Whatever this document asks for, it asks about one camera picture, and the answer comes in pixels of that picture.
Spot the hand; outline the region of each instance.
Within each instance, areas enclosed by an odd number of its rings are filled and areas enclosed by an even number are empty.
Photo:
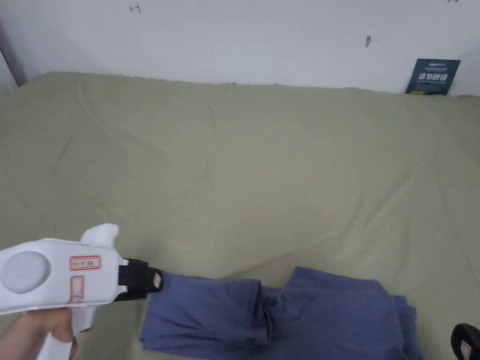
[[[68,308],[37,310],[21,315],[0,339],[0,360],[35,360],[49,333],[58,341],[73,341],[70,359],[77,351]]]

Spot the wall mark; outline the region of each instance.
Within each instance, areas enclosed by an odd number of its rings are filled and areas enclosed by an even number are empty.
[[[140,12],[140,6],[138,6],[138,3],[137,3],[137,6],[135,6],[135,7],[132,7],[132,6],[130,5],[130,11],[135,11],[134,9],[138,9],[138,12],[141,14],[141,12]]]

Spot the red label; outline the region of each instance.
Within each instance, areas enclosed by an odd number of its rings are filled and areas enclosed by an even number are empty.
[[[72,256],[70,258],[70,270],[97,270],[102,267],[100,256]]]
[[[84,277],[72,276],[70,279],[70,301],[69,303],[79,303],[84,301]]]

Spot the wrinkled fabric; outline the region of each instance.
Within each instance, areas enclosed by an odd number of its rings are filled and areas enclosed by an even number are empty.
[[[283,289],[258,280],[164,273],[145,350],[200,359],[421,360],[415,308],[378,281],[295,268]]]

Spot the circular button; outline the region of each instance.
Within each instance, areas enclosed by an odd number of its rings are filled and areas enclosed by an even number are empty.
[[[0,280],[6,289],[24,294],[42,285],[50,275],[50,262],[39,252],[26,251],[12,256],[1,269]]]

